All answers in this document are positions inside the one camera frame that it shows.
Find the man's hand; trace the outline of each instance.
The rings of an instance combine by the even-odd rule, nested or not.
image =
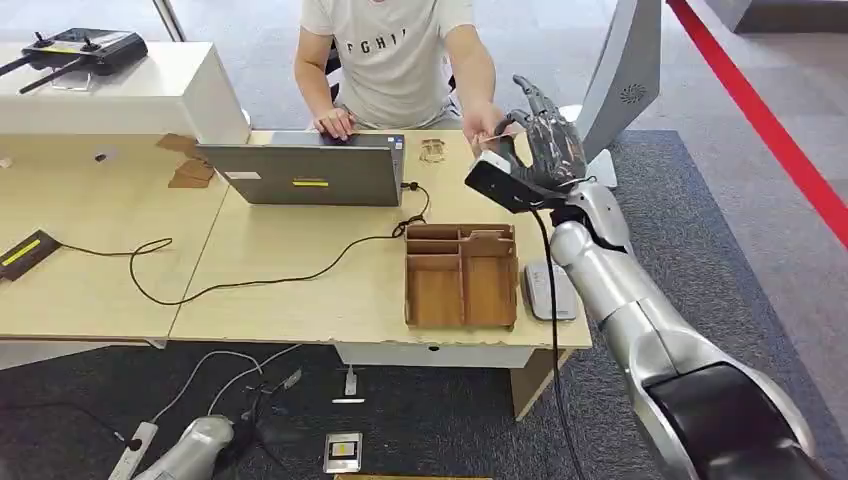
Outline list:
[[[484,148],[484,140],[495,136],[495,128],[504,114],[496,105],[484,102],[463,112],[462,133],[471,145],[471,151],[475,157],[479,157]]]
[[[315,129],[321,133],[329,133],[333,138],[347,140],[353,135],[353,119],[350,112],[344,108],[334,108],[312,121]]]

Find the wooden organizer tray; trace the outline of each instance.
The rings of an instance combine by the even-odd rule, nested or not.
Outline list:
[[[406,231],[406,323],[515,324],[518,258],[511,225],[412,225]]]

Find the man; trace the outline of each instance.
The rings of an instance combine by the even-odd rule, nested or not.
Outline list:
[[[324,73],[335,39],[344,74],[336,103]],[[448,97],[444,52],[462,119]],[[459,128],[469,143],[503,119],[495,68],[472,0],[304,0],[295,78],[314,127],[346,140],[358,128]]]

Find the yellow sticker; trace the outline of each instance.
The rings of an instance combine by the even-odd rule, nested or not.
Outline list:
[[[330,182],[315,181],[315,180],[294,180],[292,185],[295,187],[324,187],[330,186]]]
[[[334,443],[333,444],[333,456],[334,457],[349,457],[353,455],[353,442],[344,442],[344,443]]]
[[[51,53],[77,53],[77,49],[71,47],[60,47],[60,46],[52,46],[52,47],[44,47],[40,49],[42,52],[51,52]]]
[[[11,265],[11,264],[12,264],[12,262],[14,262],[15,260],[17,260],[17,259],[19,259],[19,258],[23,257],[24,255],[26,255],[26,254],[27,254],[30,250],[32,250],[33,248],[37,247],[40,243],[41,243],[41,240],[39,240],[39,239],[37,239],[37,238],[36,238],[36,239],[35,239],[35,240],[33,240],[32,242],[30,242],[30,244],[29,244],[29,245],[27,245],[26,247],[24,247],[24,248],[22,248],[22,249],[18,250],[18,253],[16,253],[16,254],[12,255],[11,257],[7,258],[6,260],[3,260],[3,264],[2,264],[2,265],[3,265],[4,267],[8,267],[9,265]]]

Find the red floor line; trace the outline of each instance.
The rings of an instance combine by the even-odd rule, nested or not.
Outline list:
[[[668,5],[754,130],[842,245],[848,248],[848,208],[842,199],[795,143],[686,0],[668,0]]]

